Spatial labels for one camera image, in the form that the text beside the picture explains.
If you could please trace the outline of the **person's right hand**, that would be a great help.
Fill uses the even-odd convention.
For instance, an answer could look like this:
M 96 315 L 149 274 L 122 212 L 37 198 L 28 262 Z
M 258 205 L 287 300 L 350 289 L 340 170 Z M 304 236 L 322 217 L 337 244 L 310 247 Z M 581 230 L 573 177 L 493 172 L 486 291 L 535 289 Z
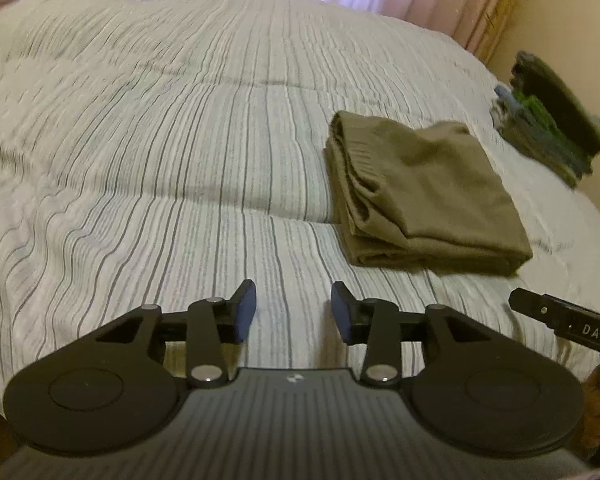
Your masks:
M 585 400 L 582 430 L 577 437 L 577 447 L 586 457 L 600 448 L 600 365 L 582 384 Z

